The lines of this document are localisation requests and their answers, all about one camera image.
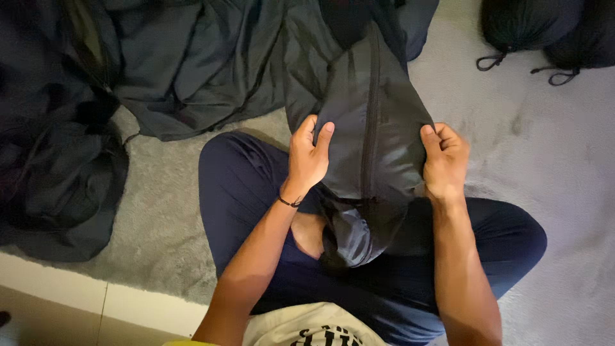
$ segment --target carpet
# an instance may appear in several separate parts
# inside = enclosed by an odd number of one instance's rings
[[[544,258],[500,301],[506,345],[606,345],[615,340],[615,68],[552,87],[541,52],[495,50],[478,30],[478,0],[443,0],[410,79],[435,121],[472,145],[466,192],[517,204],[545,228]],[[114,116],[123,138],[136,121]],[[218,132],[162,143],[138,136],[113,237],[83,264],[53,264],[112,283],[207,304],[215,271],[199,215],[200,149],[240,129],[283,147],[283,110]]]

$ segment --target hand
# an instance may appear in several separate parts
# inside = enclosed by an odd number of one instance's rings
[[[464,197],[470,145],[444,123],[421,128],[421,140],[427,151],[423,178],[427,196],[434,201],[457,200]]]
[[[289,203],[301,201],[325,177],[329,167],[329,142],[335,125],[329,122],[322,127],[315,147],[312,143],[317,118],[308,116],[290,137],[288,178],[280,189],[280,197]]]

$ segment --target left hand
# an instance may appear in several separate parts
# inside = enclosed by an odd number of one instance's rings
[[[288,177],[280,189],[280,197],[289,203],[301,201],[325,177],[329,167],[329,143],[335,125],[331,122],[323,125],[315,147],[312,143],[316,119],[316,115],[308,116],[290,137]]]

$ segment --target drawstring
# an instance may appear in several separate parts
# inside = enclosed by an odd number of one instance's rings
[[[540,71],[544,71],[544,70],[557,70],[558,68],[555,66],[547,66],[547,67],[542,67],[542,68],[535,68],[533,70],[530,71],[531,74],[535,74],[538,73]],[[554,73],[550,78],[549,78],[549,84],[551,84],[552,86],[562,86],[570,81],[573,80],[574,77],[576,77],[579,73],[581,73],[581,69],[578,67],[575,67],[572,69],[572,71],[570,71],[570,73],[564,73],[564,72],[558,72],[558,73]],[[561,83],[555,83],[555,77],[557,76],[564,76],[564,77],[568,77],[566,78],[566,80],[564,80]]]
[[[133,140],[136,136],[140,134],[141,134],[141,131],[137,132],[136,134],[132,134],[128,136],[128,138],[126,138],[126,140],[124,141],[124,149],[126,149],[126,145],[128,144],[128,142],[130,142],[131,140]]]
[[[483,71],[483,72],[489,71],[494,66],[499,66],[499,64],[504,60],[504,58],[506,58],[506,52],[503,52],[502,54],[498,54],[498,55],[492,55],[490,57],[482,57],[476,60],[476,68],[478,68],[479,71]],[[480,62],[486,59],[495,59],[495,61],[488,67],[481,67]]]

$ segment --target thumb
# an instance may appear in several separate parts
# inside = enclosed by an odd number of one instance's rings
[[[334,130],[335,125],[332,122],[328,122],[322,126],[318,134],[318,142],[316,143],[316,155],[325,155],[327,158],[329,157],[329,143],[331,142]]]
[[[440,148],[441,138],[434,132],[434,128],[431,125],[425,125],[421,128],[421,140],[427,151],[427,157],[442,154],[442,149]]]

